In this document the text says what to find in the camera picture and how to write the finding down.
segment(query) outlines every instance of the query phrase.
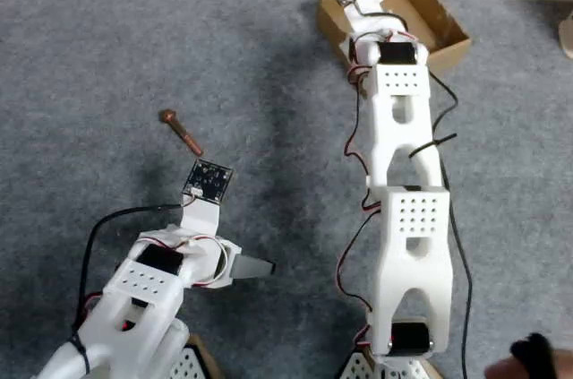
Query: gray carpet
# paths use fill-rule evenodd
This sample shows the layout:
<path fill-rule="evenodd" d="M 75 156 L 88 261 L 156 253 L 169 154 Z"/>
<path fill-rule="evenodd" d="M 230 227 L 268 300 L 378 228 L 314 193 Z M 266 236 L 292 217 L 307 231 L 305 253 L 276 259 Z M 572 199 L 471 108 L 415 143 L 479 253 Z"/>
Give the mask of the gray carpet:
<path fill-rule="evenodd" d="M 557 21 L 568 4 L 443 0 L 475 40 L 444 80 L 459 111 L 442 146 L 475 276 L 473 378 L 531 331 L 573 346 L 573 63 Z M 359 165 L 341 150 L 355 96 L 315 28 L 316 0 L 0 0 L 0 371 L 29 378 L 70 332 L 86 237 L 102 215 L 176 202 L 193 157 L 157 119 L 164 107 L 233 167 L 220 234 L 278 264 L 266 280 L 186 293 L 181 317 L 229 378 L 330 378 L 362 308 L 333 285 L 363 219 Z M 433 88 L 435 109 L 447 97 Z M 367 144 L 365 130 L 359 145 Z M 406 159 L 394 180 L 411 179 Z M 90 289 L 140 230 L 177 214 L 107 226 Z M 375 225 L 344 280 L 368 294 Z M 466 278 L 452 244 L 449 350 L 460 374 Z M 406 309 L 416 309 L 416 302 Z"/>

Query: copper bolt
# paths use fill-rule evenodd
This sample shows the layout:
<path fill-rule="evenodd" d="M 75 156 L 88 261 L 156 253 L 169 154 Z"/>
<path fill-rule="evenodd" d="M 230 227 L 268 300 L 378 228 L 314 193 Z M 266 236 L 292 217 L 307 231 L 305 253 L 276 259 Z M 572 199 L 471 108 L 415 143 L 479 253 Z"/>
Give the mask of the copper bolt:
<path fill-rule="evenodd" d="M 200 157 L 203 154 L 203 150 L 199 144 L 197 144 L 197 142 L 191 137 L 189 133 L 187 133 L 185 128 L 177 120 L 177 113 L 174 110 L 171 110 L 170 108 L 161 110 L 159 112 L 159 119 L 161 122 L 168 124 L 171 129 L 175 131 L 179 137 L 181 137 L 181 140 L 183 140 L 185 144 L 189 146 L 189 149 L 191 149 L 195 155 Z"/>

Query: red wire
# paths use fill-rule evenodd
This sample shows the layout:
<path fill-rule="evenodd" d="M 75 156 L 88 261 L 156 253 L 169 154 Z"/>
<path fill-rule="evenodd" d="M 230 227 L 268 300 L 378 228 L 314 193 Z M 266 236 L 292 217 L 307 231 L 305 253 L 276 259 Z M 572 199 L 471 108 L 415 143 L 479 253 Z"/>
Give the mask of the red wire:
<path fill-rule="evenodd" d="M 88 304 L 90 303 L 90 301 L 94 298 L 101 297 L 102 295 L 103 295 L 102 291 L 96 291 L 96 292 L 89 293 L 85 297 L 85 300 L 83 302 L 83 318 L 81 320 L 82 322 L 84 322 L 86 320 L 86 318 L 88 317 Z"/>
<path fill-rule="evenodd" d="M 366 200 L 368 200 L 368 197 L 370 196 L 370 188 L 368 188 L 366 190 L 366 195 L 364 196 L 364 198 L 362 199 L 362 210 L 363 211 L 373 211 L 374 209 L 378 208 L 381 206 L 380 202 L 373 202 L 372 204 L 368 204 L 366 205 Z"/>
<path fill-rule="evenodd" d="M 358 229 L 358 231 L 356 231 L 356 234 L 350 239 L 350 241 L 348 242 L 348 244 L 346 245 L 346 248 L 344 249 L 344 251 L 342 252 L 342 255 L 340 255 L 340 258 L 338 258 L 338 262 L 337 262 L 337 271 L 336 271 L 336 277 L 335 277 L 335 283 L 337 288 L 340 290 L 340 292 L 342 292 L 345 296 L 348 297 L 353 297 L 353 298 L 357 298 L 360 301 L 362 301 L 364 303 L 364 305 L 368 308 L 368 310 L 371 312 L 372 311 L 372 306 L 370 305 L 370 303 L 368 303 L 362 296 L 359 296 L 358 294 L 353 294 L 351 292 L 348 292 L 344 289 L 344 287 L 342 286 L 342 279 L 341 279 L 341 271 L 340 269 L 342 268 L 342 264 L 344 263 L 346 256 L 348 255 L 348 252 L 350 252 L 350 248 L 352 248 L 352 245 L 355 243 L 356 239 L 358 238 L 358 236 L 360 236 L 360 233 L 362 231 L 362 229 L 366 226 L 366 224 L 372 219 L 372 217 L 374 215 L 376 215 L 377 213 L 380 213 L 380 210 L 374 211 L 373 213 L 371 213 L 370 215 L 368 215 L 368 218 L 366 218 L 366 220 L 363 222 L 363 224 L 360 226 L 360 228 Z"/>
<path fill-rule="evenodd" d="M 348 75 L 350 75 L 350 73 L 353 72 L 353 70 L 358 69 L 358 68 L 371 68 L 369 65 L 356 65 L 355 67 L 351 68 L 350 71 L 348 72 Z M 356 131 L 358 131 L 358 126 L 360 124 L 360 81 L 363 79 L 363 76 L 365 74 L 367 74 L 368 72 L 362 72 L 360 74 L 358 74 L 358 79 L 356 80 L 356 122 L 355 122 L 355 127 L 352 130 L 352 133 L 350 134 L 350 137 L 348 137 L 348 140 L 346 141 L 346 144 L 344 145 L 344 155 L 345 157 L 355 157 L 356 159 L 358 159 L 358 161 L 360 162 L 360 164 L 362 165 L 362 168 L 364 169 L 364 173 L 366 174 L 366 176 L 370 175 L 370 172 L 368 171 L 368 166 L 366 166 L 366 162 L 364 161 L 364 158 L 362 157 L 362 155 L 360 155 L 358 152 L 354 152 L 354 151 L 350 151 L 350 144 L 352 144 L 352 141 L 354 140 L 355 136 L 356 136 Z M 366 191 L 366 196 L 362 199 L 361 202 L 361 206 L 362 206 L 362 210 L 363 211 L 372 211 L 378 207 L 380 207 L 380 202 L 373 202 L 372 204 L 368 204 L 366 205 L 366 200 L 368 200 L 368 197 L 370 196 L 370 189 L 368 189 Z"/>

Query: hole pattern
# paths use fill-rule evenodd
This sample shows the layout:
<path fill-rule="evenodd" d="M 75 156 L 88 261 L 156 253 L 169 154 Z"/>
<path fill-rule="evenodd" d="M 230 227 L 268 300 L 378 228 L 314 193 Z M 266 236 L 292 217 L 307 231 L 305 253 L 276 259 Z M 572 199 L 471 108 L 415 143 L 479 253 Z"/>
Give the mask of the hole pattern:
<path fill-rule="evenodd" d="M 398 89 L 418 89 L 419 84 L 417 81 L 418 74 L 412 71 L 401 71 L 397 72 L 394 70 L 389 70 L 384 72 L 386 77 L 386 88 L 398 88 Z"/>
<path fill-rule="evenodd" d="M 120 286 L 130 288 L 131 291 L 136 291 L 136 293 L 150 293 L 154 295 L 159 294 L 160 286 L 165 284 L 164 280 L 158 279 L 152 272 L 137 270 L 137 268 L 130 269 L 120 282 Z"/>
<path fill-rule="evenodd" d="M 401 208 L 400 209 L 400 216 L 399 220 L 399 231 L 405 232 L 408 231 L 409 233 L 415 233 L 419 231 L 420 233 L 425 233 L 426 231 L 433 232 L 436 230 L 435 222 L 436 218 L 435 215 L 438 212 L 437 209 L 437 198 L 423 198 L 416 200 L 415 198 L 401 198 L 400 204 L 404 205 L 408 203 L 410 205 L 409 209 Z M 425 207 L 426 203 L 431 203 L 432 207 L 427 209 Z M 410 227 L 404 227 L 406 222 L 410 223 Z"/>
<path fill-rule="evenodd" d="M 184 348 L 179 359 L 171 367 L 169 379 L 205 379 L 201 363 L 192 348 Z"/>
<path fill-rule="evenodd" d="M 364 358 L 364 355 L 355 352 L 346 363 L 345 369 L 339 376 L 340 379 L 371 379 L 372 368 Z"/>

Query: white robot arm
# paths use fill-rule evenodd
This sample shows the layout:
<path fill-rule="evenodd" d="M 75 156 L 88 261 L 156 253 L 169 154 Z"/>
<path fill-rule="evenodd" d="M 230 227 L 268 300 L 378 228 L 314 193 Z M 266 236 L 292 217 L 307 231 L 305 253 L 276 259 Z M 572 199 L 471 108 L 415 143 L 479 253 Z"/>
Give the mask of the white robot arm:
<path fill-rule="evenodd" d="M 448 346 L 453 271 L 448 246 L 449 191 L 430 115 L 428 50 L 383 0 L 338 0 L 352 32 L 340 45 L 366 95 L 372 150 L 366 185 L 381 204 L 381 249 L 374 279 L 371 356 L 378 365 L 428 357 Z M 396 151 L 405 151 L 417 186 L 388 184 Z M 424 318 L 395 318 L 409 290 L 423 295 Z"/>
<path fill-rule="evenodd" d="M 216 235 L 231 174 L 195 163 L 181 225 L 140 233 L 99 302 L 38 379 L 165 379 L 189 338 L 175 318 L 184 289 L 216 289 L 273 272 L 272 263 L 241 255 L 238 245 Z"/>

